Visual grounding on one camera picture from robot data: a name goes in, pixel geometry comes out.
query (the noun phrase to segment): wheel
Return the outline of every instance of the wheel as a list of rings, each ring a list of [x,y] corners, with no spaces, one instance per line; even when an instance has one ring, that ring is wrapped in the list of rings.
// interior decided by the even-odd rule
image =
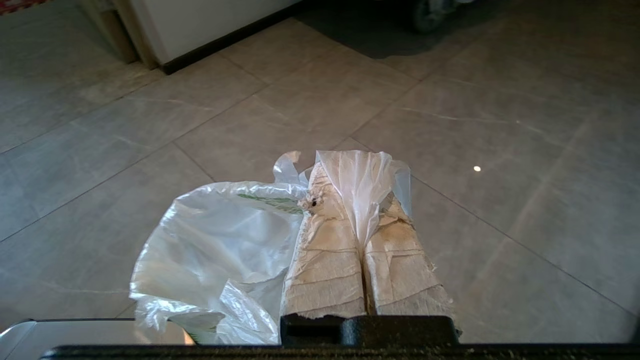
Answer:
[[[426,34],[437,28],[444,20],[444,11],[441,7],[442,2],[435,0],[440,6],[432,8],[434,0],[415,0],[412,9],[413,29],[420,34]]]

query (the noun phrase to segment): tiled floor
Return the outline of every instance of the tiled floor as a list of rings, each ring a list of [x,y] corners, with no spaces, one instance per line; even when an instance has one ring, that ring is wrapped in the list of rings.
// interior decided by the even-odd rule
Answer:
[[[627,341],[639,15],[513,1],[384,59],[288,19],[171,76],[120,64],[64,0],[0,17],[0,330],[130,316],[133,264],[174,197],[270,181],[293,149],[370,149],[413,170],[463,341]]]

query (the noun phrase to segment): black baseboard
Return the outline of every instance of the black baseboard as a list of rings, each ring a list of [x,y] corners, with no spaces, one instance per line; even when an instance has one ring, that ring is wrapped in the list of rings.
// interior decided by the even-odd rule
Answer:
[[[232,33],[229,33],[182,56],[179,56],[169,61],[168,63],[160,65],[160,69],[167,75],[173,74],[174,72],[183,69],[191,65],[192,63],[198,62],[213,53],[217,53],[218,51],[231,46],[244,38],[248,38],[255,33],[258,33],[272,25],[279,23],[280,21],[296,15],[298,12],[305,9],[309,6],[309,4],[313,2],[314,0],[302,0],[278,12],[272,13],[267,17],[263,17],[256,22],[253,22],[243,28],[235,30]]]

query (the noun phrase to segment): red rug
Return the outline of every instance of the red rug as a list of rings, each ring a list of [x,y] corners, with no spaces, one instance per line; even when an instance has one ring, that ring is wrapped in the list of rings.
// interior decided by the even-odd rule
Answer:
[[[0,15],[30,8],[33,5],[46,3],[50,0],[0,0]]]

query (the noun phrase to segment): plastic bag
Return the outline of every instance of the plastic bag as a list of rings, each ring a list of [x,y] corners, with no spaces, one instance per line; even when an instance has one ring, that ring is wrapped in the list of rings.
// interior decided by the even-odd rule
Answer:
[[[131,278],[136,319],[167,320],[201,344],[278,344],[284,276],[303,217],[307,181],[289,152],[275,183],[214,183],[175,199]]]
[[[393,192],[411,217],[411,171],[386,152],[318,151],[320,163],[347,211],[360,249],[378,227],[380,204]]]

